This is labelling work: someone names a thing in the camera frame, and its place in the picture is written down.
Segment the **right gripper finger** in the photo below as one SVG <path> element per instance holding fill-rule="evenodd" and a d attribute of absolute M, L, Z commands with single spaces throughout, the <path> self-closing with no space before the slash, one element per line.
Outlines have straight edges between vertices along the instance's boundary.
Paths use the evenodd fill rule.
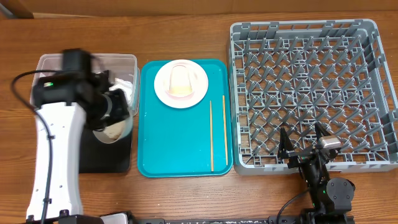
<path fill-rule="evenodd" d="M 290 152 L 294 151 L 294 147 L 290 141 L 289 135 L 284 128 L 280 129 L 280 143 L 279 152 Z"/>
<path fill-rule="evenodd" d="M 322 126 L 320 122 L 316 122 L 314 124 L 314 127 L 317 139 L 320 139 L 325 136 L 331 136 L 331 134 Z"/>

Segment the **rice leftovers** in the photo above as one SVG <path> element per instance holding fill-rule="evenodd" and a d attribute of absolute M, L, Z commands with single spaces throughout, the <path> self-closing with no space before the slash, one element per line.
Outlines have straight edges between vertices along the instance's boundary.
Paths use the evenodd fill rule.
<path fill-rule="evenodd" d="M 125 122 L 121 121 L 115 124 L 112 124 L 108 127 L 106 127 L 103 131 L 103 133 L 110 139 L 112 140 L 117 140 L 122 133 L 124 132 L 125 129 Z"/>

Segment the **white napkin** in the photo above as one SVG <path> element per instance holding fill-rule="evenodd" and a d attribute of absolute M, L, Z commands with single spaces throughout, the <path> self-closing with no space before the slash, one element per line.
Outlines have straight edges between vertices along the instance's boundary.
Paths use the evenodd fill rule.
<path fill-rule="evenodd" d="M 127 103 L 132 103 L 133 84 L 120 78 L 115 78 L 115 83 L 109 88 L 110 91 L 120 89 L 124 92 Z"/>

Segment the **grey bowl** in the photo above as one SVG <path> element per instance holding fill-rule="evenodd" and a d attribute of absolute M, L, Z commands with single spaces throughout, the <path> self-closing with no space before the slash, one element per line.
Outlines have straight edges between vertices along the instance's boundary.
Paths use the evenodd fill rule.
<path fill-rule="evenodd" d="M 128 119 L 123 120 L 125 122 L 125 129 L 124 132 L 122 133 L 122 135 L 117 139 L 117 140 L 112 140 L 110 138 L 108 138 L 102 130 L 102 131 L 93 131 L 94 136 L 101 142 L 105 143 L 105 144 L 112 144 L 118 140 L 121 140 L 122 138 L 126 137 L 129 135 L 129 133 L 132 130 L 133 127 L 133 117 L 130 116 L 128 117 Z"/>

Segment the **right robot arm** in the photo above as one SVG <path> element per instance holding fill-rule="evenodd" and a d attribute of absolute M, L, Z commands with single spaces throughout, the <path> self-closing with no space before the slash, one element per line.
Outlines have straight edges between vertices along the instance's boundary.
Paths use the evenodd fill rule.
<path fill-rule="evenodd" d="M 276 216 L 276 223 L 282 223 L 285 208 L 305 194 L 310 194 L 312 208 L 305 208 L 295 220 L 287 223 L 354 223 L 346 215 L 352 209 L 356 189 L 354 183 L 341 177 L 331 178 L 326 164 L 341 150 L 340 140 L 329 133 L 320 123 L 315 123 L 317 143 L 300 152 L 295 151 L 289 135 L 280 129 L 280 143 L 277 157 L 287 159 L 289 169 L 297 168 L 307 185 L 307 190 L 286 202 Z"/>

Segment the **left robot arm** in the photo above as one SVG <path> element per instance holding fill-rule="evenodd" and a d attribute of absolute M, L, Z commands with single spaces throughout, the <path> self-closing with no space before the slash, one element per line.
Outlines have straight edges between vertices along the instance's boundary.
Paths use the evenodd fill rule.
<path fill-rule="evenodd" d="M 29 107 L 37 155 L 27 223 L 83 217 L 81 173 L 122 173 L 131 166 L 136 81 L 110 71 L 36 70 Z"/>

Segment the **grey dishwasher rack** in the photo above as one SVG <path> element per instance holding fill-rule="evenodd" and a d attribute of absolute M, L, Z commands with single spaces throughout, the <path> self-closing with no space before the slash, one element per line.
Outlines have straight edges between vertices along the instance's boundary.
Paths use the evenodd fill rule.
<path fill-rule="evenodd" d="M 374 21 L 237 22 L 228 50 L 237 173 L 289 174 L 280 130 L 301 151 L 315 123 L 341 141 L 329 170 L 397 167 L 397 96 Z"/>

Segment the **clear plastic bin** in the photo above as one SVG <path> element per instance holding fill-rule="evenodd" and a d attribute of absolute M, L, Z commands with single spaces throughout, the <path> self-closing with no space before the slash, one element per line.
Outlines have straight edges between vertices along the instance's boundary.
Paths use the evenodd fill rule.
<path fill-rule="evenodd" d="M 140 70 L 137 58 L 133 54 L 93 54 L 92 71 L 95 73 L 109 70 L 115 78 L 133 84 L 132 103 L 129 105 L 135 116 L 139 110 Z M 44 54 L 40 57 L 36 70 L 61 70 L 62 54 Z"/>

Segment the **black tray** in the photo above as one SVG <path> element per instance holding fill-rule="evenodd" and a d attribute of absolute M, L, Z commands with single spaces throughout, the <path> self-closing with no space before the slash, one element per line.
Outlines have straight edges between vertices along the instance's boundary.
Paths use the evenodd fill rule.
<path fill-rule="evenodd" d="M 92 130 L 84 128 L 80 141 L 79 172 L 81 174 L 127 172 L 131 164 L 131 151 L 132 130 L 121 140 L 105 144 L 94 136 Z"/>

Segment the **teal serving tray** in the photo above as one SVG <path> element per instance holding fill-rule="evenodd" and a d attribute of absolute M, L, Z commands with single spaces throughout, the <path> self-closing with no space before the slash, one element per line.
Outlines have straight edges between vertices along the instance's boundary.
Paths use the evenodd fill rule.
<path fill-rule="evenodd" d="M 206 72 L 209 87 L 195 106 L 176 109 L 161 102 L 154 80 L 165 60 L 144 65 L 141 72 L 137 167 L 146 177 L 225 175 L 233 165 L 231 108 L 226 65 L 218 59 L 196 61 Z M 226 102 L 228 166 L 223 134 L 222 96 Z M 213 110 L 214 172 L 210 154 L 210 101 Z"/>

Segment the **cream paper cup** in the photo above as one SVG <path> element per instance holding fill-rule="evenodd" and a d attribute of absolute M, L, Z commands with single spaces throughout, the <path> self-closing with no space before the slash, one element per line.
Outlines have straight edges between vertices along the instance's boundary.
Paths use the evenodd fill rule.
<path fill-rule="evenodd" d="M 170 74 L 169 93 L 177 97 L 184 97 L 192 92 L 189 69 L 183 65 L 174 66 Z"/>

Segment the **pink plate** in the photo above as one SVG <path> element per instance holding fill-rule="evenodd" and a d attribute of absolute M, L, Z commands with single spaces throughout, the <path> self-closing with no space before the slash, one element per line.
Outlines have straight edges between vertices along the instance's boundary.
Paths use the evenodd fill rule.
<path fill-rule="evenodd" d="M 193 92 L 184 97 L 177 97 L 169 93 L 169 82 L 172 68 L 176 65 L 183 65 L 190 71 L 190 82 Z M 154 80 L 154 90 L 158 99 L 165 105 L 185 109 L 198 104 L 206 95 L 209 87 L 209 79 L 205 70 L 192 60 L 173 60 L 167 62 L 157 72 Z"/>

